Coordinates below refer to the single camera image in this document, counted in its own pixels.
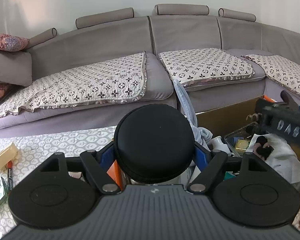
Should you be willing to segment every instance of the dark fabric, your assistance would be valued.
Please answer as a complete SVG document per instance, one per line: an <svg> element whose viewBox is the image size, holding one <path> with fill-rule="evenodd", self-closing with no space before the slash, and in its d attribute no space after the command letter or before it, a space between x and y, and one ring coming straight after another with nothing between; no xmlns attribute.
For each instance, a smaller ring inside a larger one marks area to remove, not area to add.
<svg viewBox="0 0 300 240"><path fill-rule="evenodd" d="M171 106L142 106L128 113L114 133L120 168L133 180L161 183L179 176L194 156L188 120Z"/></svg>

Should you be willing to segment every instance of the sofa backrest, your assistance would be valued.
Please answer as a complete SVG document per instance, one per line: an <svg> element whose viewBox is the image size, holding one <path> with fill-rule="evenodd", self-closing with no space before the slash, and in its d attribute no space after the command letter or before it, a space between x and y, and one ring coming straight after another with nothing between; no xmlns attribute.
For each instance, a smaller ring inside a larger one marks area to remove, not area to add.
<svg viewBox="0 0 300 240"><path fill-rule="evenodd" d="M262 24L262 49L300 65L300 33Z"/></svg>
<svg viewBox="0 0 300 240"><path fill-rule="evenodd" d="M156 54L171 50L221 48L215 16L150 16Z"/></svg>
<svg viewBox="0 0 300 240"><path fill-rule="evenodd" d="M74 30L26 51L32 56L33 80L74 67L153 52L147 17Z"/></svg>
<svg viewBox="0 0 300 240"><path fill-rule="evenodd" d="M261 49L261 24L217 17L223 49Z"/></svg>

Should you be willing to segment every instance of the small bottle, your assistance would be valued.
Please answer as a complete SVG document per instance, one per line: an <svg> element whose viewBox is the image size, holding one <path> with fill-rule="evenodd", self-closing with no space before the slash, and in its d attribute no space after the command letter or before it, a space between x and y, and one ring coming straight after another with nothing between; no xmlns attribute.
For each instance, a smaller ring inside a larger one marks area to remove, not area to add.
<svg viewBox="0 0 300 240"><path fill-rule="evenodd" d="M209 141L208 145L211 145L211 144L212 144L214 150L223 151L223 152L227 153L228 156L231 156L230 149L229 149L229 147L226 144L224 144L222 142L221 136L217 136L217 137L211 139Z"/></svg>

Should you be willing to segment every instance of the table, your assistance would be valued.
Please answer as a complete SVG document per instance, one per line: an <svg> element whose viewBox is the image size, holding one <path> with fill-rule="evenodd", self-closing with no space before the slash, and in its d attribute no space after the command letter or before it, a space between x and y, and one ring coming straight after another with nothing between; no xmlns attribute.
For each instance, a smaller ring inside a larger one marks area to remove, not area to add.
<svg viewBox="0 0 300 240"><path fill-rule="evenodd" d="M86 150L101 150L113 138L115 127L0 138L0 151L11 142L19 149L13 159L13 185L15 186L55 152L63 152L66 157L73 157L79 156ZM7 181L6 168L0 170L0 176ZM0 232L5 235L15 226L16 223L6 201L0 206Z"/></svg>

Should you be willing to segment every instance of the white cloth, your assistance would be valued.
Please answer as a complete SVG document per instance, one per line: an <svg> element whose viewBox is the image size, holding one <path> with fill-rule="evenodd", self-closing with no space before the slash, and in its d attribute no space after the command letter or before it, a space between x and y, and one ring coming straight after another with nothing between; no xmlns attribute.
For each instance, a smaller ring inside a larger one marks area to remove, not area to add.
<svg viewBox="0 0 300 240"><path fill-rule="evenodd" d="M255 134L252 137L246 152L253 152L253 146L259 136ZM266 134L264 137L274 149L265 162L290 184L300 182L300 161L286 140L275 134Z"/></svg>
<svg viewBox="0 0 300 240"><path fill-rule="evenodd" d="M208 129L203 127L198 127L198 120L197 116L195 115L194 108L191 104L190 98L183 88L183 86L180 84L178 80L173 81L174 89L176 90L177 96L179 98L179 101L181 103L181 106L183 108L183 111L191 125L193 134L194 134L194 140L202 145L204 148L206 148L208 151L209 148L207 146L207 143L212 138L212 132L210 132Z"/></svg>

